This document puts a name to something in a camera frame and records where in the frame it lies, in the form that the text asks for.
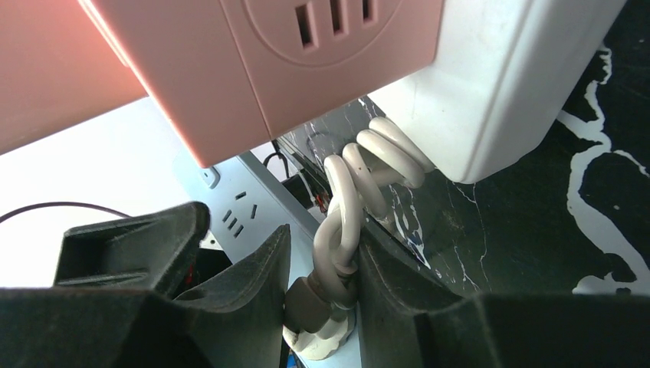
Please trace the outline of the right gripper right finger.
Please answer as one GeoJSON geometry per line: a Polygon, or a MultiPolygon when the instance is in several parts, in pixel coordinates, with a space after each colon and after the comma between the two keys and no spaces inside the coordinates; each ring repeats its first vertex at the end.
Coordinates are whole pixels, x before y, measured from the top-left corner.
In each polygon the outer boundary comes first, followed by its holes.
{"type": "Polygon", "coordinates": [[[622,295],[461,297],[404,251],[359,245],[364,367],[647,367],[649,300],[622,295]]]}

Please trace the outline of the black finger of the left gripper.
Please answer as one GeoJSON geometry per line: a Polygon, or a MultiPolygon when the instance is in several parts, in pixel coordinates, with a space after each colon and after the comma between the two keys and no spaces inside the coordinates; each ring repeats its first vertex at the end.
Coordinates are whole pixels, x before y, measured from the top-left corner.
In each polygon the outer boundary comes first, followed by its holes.
{"type": "Polygon", "coordinates": [[[71,228],[54,283],[73,288],[142,288],[173,297],[195,264],[210,210],[187,202],[160,212],[71,228]]]}

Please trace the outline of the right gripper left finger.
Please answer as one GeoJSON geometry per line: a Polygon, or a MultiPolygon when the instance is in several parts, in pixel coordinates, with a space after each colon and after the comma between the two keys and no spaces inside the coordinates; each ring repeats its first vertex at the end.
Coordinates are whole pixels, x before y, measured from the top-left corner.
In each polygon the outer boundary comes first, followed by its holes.
{"type": "Polygon", "coordinates": [[[4,289],[3,367],[276,367],[291,230],[170,299],[119,288],[4,289]]]}

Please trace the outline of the light blue power strip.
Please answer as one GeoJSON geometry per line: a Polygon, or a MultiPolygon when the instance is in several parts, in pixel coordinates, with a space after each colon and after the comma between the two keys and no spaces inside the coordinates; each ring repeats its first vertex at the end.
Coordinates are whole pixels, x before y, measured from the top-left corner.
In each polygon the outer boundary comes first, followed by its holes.
{"type": "Polygon", "coordinates": [[[278,226],[288,224],[291,268],[300,274],[312,268],[317,220],[253,153],[202,169],[181,151],[173,169],[189,197],[210,209],[212,234],[233,262],[256,250],[278,226]]]}

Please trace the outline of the pink plug adapter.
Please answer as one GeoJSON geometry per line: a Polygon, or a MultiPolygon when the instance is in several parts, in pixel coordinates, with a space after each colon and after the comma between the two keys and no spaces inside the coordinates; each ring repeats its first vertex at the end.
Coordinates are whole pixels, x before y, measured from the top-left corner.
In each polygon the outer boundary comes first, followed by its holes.
{"type": "Polygon", "coordinates": [[[83,1],[196,163],[213,166],[435,58],[440,1],[83,1]]]}

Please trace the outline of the white long power strip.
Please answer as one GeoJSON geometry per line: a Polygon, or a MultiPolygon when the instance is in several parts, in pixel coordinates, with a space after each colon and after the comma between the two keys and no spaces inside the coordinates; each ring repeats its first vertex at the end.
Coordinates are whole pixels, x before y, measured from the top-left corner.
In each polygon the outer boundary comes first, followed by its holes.
{"type": "Polygon", "coordinates": [[[622,1],[446,1],[434,61],[369,96],[451,181],[546,136],[622,1]]]}

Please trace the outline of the pink translucent plastic storage box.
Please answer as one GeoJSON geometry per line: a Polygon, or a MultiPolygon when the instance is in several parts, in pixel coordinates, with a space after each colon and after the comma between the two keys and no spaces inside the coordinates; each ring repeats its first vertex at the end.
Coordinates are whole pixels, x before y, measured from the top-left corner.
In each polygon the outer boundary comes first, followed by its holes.
{"type": "Polygon", "coordinates": [[[1,152],[146,92],[77,1],[1,3],[1,152]]]}

